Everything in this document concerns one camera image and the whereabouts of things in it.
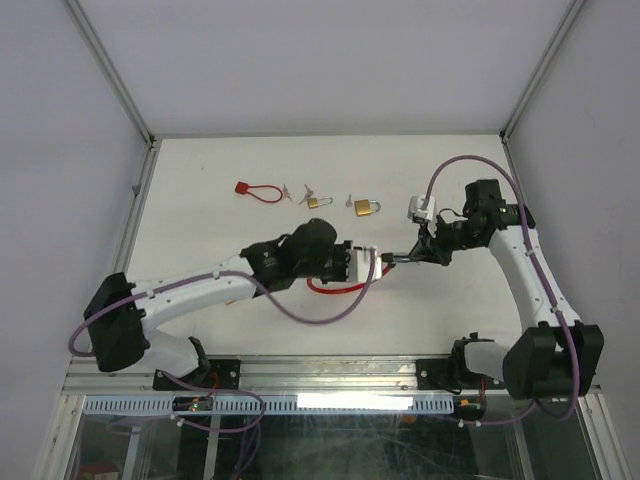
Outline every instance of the gold padlock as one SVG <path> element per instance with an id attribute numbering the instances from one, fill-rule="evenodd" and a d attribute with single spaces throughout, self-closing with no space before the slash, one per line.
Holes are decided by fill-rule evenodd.
<path id="1" fill-rule="evenodd" d="M 356 215 L 359 217 L 378 213 L 381 208 L 380 202 L 376 200 L 356 200 L 353 205 L 356 208 Z"/>
<path id="2" fill-rule="evenodd" d="M 333 203 L 333 198 L 331 198 L 331 197 L 321 197 L 321 198 L 309 197 L 309 198 L 307 198 L 307 206 L 309 208 L 323 207 L 324 205 L 330 205 L 332 203 Z"/>

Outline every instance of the white tabletop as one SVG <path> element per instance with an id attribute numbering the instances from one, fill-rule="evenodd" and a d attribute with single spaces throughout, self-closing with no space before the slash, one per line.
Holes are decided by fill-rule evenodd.
<path id="1" fill-rule="evenodd" d="M 164 140 L 127 273 L 131 281 L 186 273 L 242 248 L 292 232 L 313 217 L 330 222 L 338 241 L 407 251 L 417 227 L 406 218 L 411 195 L 423 193 L 444 160 L 487 156 L 505 168 L 498 136 L 280 137 Z M 438 208 L 462 208 L 464 187 L 498 178 L 477 162 L 447 168 L 435 187 Z M 293 201 L 262 204 L 234 193 L 238 181 L 286 183 Z M 298 205 L 308 184 L 334 204 Z M 503 196 L 513 195 L 501 180 Z M 357 217 L 353 200 L 378 200 L 380 213 Z M 309 318 L 342 311 L 355 294 L 319 295 L 303 280 L 277 294 Z M 163 330 L 199 338 L 209 354 L 355 355 L 446 353 L 456 338 L 479 331 L 514 340 L 515 303 L 488 249 L 454 254 L 448 267 L 399 265 L 374 285 L 344 320 L 324 327 L 297 324 L 264 298 L 216 305 L 168 322 Z"/>

